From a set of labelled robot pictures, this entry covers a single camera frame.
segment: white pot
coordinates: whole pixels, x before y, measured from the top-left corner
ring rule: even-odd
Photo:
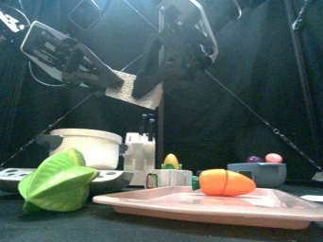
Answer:
[[[113,170],[118,163],[120,135],[101,131],[85,129],[52,130],[50,135],[62,137],[60,146],[49,151],[53,155],[69,148],[78,150],[85,159],[85,165],[100,170]]]

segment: white cooking pot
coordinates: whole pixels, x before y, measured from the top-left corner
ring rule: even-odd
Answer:
[[[49,155],[74,148],[84,156],[85,165],[100,170],[116,168],[121,154],[120,147],[125,149],[121,145],[121,136],[101,130],[52,130],[48,137],[42,139],[45,140],[42,143],[49,144]]]

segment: gray bowl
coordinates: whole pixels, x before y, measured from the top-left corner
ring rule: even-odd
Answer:
[[[287,165],[277,163],[235,163],[227,169],[253,179],[259,188],[276,188],[287,180]]]

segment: black backdrop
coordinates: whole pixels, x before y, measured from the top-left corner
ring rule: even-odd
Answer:
[[[18,8],[17,1],[4,2]],[[33,0],[24,7],[30,20],[64,31],[66,13],[77,2]],[[118,70],[142,53],[148,36],[154,32],[148,22],[157,26],[157,11],[149,0],[128,2],[146,21],[125,1],[112,0],[102,20],[78,35],[78,40]],[[219,57],[207,70],[213,78],[200,73],[192,83],[176,83],[174,88],[165,90],[164,153],[172,152],[185,169],[225,168],[249,155],[276,152],[285,159],[288,177],[308,179],[317,170],[269,126],[321,165],[321,3],[312,1],[300,32],[309,85],[309,95],[304,95],[284,2],[267,0],[255,9],[245,9],[241,19],[231,21],[216,34]],[[296,12],[303,1],[291,2]],[[205,10],[213,25],[212,9]],[[82,88],[50,89],[38,85],[28,60],[18,52],[18,41],[1,42],[0,50],[2,163],[89,93]],[[129,73],[136,72],[137,64],[138,61],[126,68]],[[41,80],[50,81],[36,69],[34,73]],[[309,97],[312,109],[304,97]],[[125,137],[126,132],[137,131],[140,115],[146,111],[109,97],[90,97],[54,128],[106,130]],[[5,166],[34,167],[45,156],[42,147],[30,145]]]

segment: white container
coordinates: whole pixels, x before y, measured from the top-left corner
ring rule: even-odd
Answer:
[[[154,169],[154,139],[146,134],[126,133],[126,152],[124,154],[124,171],[133,172],[129,185],[145,185],[145,171]]]
[[[145,175],[145,188],[164,186],[192,186],[192,171],[174,169],[149,169]]]
[[[113,170],[118,163],[120,135],[101,131],[85,129],[52,130],[50,135],[62,137],[60,146],[50,150],[49,155],[74,148],[85,159],[85,165],[100,170]]]

